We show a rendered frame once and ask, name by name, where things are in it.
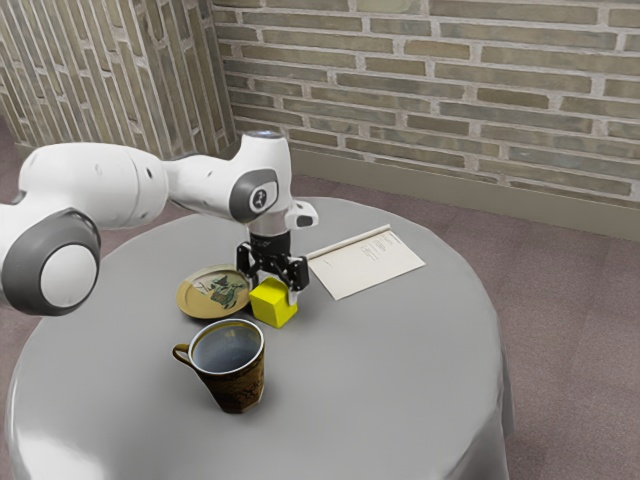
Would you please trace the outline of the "gold decorated plate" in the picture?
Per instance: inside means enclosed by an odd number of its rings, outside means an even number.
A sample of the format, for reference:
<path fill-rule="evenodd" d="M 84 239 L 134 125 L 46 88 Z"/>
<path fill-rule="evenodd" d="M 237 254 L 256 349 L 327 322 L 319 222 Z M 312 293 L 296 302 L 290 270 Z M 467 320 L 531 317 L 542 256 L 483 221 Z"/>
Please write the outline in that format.
<path fill-rule="evenodd" d="M 249 283 L 231 264 L 209 266 L 181 282 L 176 303 L 193 318 L 223 318 L 249 304 Z"/>

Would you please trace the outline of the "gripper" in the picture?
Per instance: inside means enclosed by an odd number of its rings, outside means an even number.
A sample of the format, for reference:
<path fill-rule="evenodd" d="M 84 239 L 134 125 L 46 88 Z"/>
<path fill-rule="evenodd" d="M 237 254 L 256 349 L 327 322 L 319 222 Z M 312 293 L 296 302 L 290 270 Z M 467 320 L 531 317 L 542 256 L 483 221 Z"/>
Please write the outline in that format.
<path fill-rule="evenodd" d="M 251 232 L 249 243 L 243 242 L 236 249 L 236 269 L 245 277 L 249 288 L 259 284 L 256 261 L 266 265 L 268 260 L 273 260 L 275 275 L 287 287 L 288 304 L 296 305 L 298 294 L 308 286 L 308 262 L 304 256 L 290 257 L 291 234 L 265 236 Z"/>

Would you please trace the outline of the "yellow block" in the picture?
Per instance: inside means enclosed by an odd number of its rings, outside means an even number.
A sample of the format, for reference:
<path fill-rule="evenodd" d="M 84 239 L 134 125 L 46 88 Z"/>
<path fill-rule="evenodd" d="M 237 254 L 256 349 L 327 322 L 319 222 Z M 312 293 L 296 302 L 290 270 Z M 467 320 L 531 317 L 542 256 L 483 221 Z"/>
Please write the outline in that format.
<path fill-rule="evenodd" d="M 281 328 L 298 311 L 298 305 L 289 304 L 289 289 L 280 280 L 267 277 L 249 293 L 253 316 L 263 323 Z"/>

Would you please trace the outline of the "white paper booklet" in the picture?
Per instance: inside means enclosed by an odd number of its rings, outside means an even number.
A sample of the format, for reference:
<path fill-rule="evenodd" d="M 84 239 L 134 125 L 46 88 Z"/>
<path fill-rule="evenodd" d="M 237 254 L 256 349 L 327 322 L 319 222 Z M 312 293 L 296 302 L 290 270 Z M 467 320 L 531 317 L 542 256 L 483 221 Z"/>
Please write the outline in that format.
<path fill-rule="evenodd" d="M 308 266 L 335 300 L 341 300 L 425 262 L 384 225 L 306 256 Z"/>

